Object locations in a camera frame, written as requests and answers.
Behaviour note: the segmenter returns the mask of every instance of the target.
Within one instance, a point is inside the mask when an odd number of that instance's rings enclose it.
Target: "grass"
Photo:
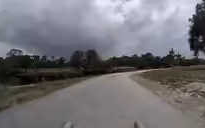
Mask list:
[[[205,83],[205,66],[156,70],[142,73],[141,76],[171,87],[179,87],[194,82]]]
[[[45,95],[56,90],[68,87],[77,82],[88,79],[88,77],[74,78],[62,81],[44,82],[36,86],[4,88],[0,90],[0,111],[15,104],[21,104]]]

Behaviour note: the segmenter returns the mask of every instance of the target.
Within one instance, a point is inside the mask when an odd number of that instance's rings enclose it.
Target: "field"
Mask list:
[[[145,72],[141,76],[162,85],[169,85],[175,88],[194,82],[205,83],[205,66],[156,70]]]
[[[71,86],[88,78],[89,77],[79,77],[27,86],[3,87],[0,89],[0,111],[13,105],[48,95],[56,90]]]
[[[154,70],[132,79],[205,125],[205,66]]]

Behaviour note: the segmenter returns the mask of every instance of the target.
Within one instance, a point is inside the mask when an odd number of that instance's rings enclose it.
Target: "road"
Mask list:
[[[0,113],[0,128],[199,128],[129,78],[132,73],[100,76]]]

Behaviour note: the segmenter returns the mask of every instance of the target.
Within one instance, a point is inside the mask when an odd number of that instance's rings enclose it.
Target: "gray cloud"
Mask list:
[[[0,0],[0,41],[55,56],[78,49],[96,49],[105,57],[147,51],[164,55],[171,47],[189,55],[187,19],[195,2],[139,1],[132,9],[121,3],[130,11],[117,13],[102,5],[100,12],[94,0]]]

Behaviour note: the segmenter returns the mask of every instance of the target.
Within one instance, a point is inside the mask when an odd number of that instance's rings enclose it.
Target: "treeline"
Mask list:
[[[28,84],[45,80],[118,72],[120,67],[149,69],[201,64],[205,64],[205,59],[186,59],[184,56],[176,54],[173,49],[164,57],[146,53],[141,56],[135,54],[111,57],[107,60],[101,59],[95,50],[75,51],[69,59],[66,59],[65,57],[46,55],[25,55],[22,50],[12,49],[6,57],[0,57],[0,81]]]
[[[5,58],[0,57],[0,70],[4,71],[65,67],[74,67],[84,70],[125,66],[144,69],[200,64],[205,64],[205,59],[197,57],[186,59],[181,54],[176,54],[173,49],[171,49],[169,54],[164,57],[154,56],[152,53],[146,53],[141,56],[135,54],[132,56],[111,57],[107,60],[102,60],[98,52],[95,50],[88,50],[86,52],[75,51],[69,61],[65,57],[24,55],[23,51],[19,49],[10,50]]]

